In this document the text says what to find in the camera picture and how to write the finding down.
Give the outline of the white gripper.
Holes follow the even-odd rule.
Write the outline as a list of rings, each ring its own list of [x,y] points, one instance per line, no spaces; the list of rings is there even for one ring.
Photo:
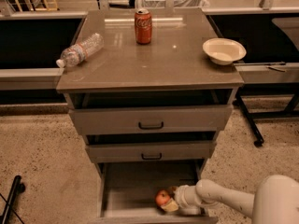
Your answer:
[[[175,200],[171,198],[161,206],[165,212],[175,212],[179,207],[182,214],[198,215],[200,213],[200,199],[195,186],[171,186],[168,190],[170,194],[175,193]]]

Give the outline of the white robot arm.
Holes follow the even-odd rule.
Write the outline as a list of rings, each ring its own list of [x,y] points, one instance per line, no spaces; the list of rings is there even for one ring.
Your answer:
[[[266,177],[254,194],[201,179],[194,186],[162,189],[155,202],[165,212],[222,203],[249,217],[251,224],[299,224],[299,183],[285,175]]]

